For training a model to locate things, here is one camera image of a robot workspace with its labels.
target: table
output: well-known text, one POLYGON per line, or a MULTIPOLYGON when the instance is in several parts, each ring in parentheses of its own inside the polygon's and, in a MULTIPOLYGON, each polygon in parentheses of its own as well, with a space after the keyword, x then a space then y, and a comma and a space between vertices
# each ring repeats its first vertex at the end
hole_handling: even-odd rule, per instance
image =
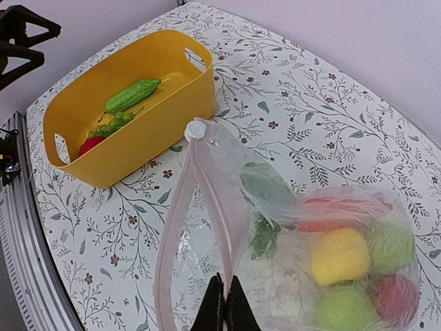
MULTIPOLYGON (((295 191, 371 184, 400 195, 412 216, 420 266, 422 299, 415 330, 439 328, 438 148, 386 101, 300 45, 240 17, 189 3, 96 53, 28 109, 46 238, 86 330, 157 329, 152 278, 186 143, 176 144, 112 188, 97 190, 48 163, 43 115, 54 96, 86 70, 162 29, 180 30, 210 49, 214 120, 270 162, 295 191)), ((62 153, 62 142, 59 146, 62 153)), ((182 330, 189 329, 197 309, 190 297, 183 292, 174 308, 182 330)))

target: yellow fruit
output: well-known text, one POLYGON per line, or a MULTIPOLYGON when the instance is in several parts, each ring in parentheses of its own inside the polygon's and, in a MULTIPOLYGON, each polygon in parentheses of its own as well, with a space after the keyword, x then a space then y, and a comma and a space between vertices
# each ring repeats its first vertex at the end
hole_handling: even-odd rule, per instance
POLYGON ((325 234, 312 252, 312 274, 322 286, 361 279, 368 273, 370 265, 367 243, 352 228, 325 234))

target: plastic storage bin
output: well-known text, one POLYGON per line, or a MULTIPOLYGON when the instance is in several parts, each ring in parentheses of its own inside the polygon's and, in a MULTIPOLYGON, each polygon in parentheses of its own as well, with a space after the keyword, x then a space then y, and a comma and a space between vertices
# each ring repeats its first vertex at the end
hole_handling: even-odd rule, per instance
POLYGON ((214 114, 212 56, 204 46, 181 32, 164 30, 135 41, 98 63, 61 91, 43 120, 50 163, 96 188, 108 188, 183 138, 194 117, 214 114), (205 64, 200 71, 189 62, 185 49, 205 64), (141 79, 158 78, 159 88, 127 111, 135 119, 78 158, 89 131, 98 123, 105 102, 141 79), (55 134, 65 140, 71 162, 58 153, 55 134))

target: white zipper slider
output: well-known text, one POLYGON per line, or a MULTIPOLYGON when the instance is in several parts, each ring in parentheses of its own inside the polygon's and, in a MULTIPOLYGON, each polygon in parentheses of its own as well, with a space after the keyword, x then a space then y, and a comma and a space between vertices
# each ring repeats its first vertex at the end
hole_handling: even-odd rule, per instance
POLYGON ((202 139, 205 137, 207 126, 200 121, 191 121, 187 124, 184 131, 184 137, 190 142, 191 139, 202 139))

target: transparent plastic bag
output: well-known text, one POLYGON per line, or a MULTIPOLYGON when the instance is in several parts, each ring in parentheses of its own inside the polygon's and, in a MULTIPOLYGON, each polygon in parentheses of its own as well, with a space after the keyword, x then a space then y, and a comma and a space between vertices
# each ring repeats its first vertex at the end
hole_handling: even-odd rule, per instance
POLYGON ((240 279, 262 331, 413 325, 415 243, 393 192, 343 186, 294 194, 225 127, 200 123, 207 132, 190 141, 161 241, 160 330, 191 328, 216 272, 225 298, 233 275, 240 279))

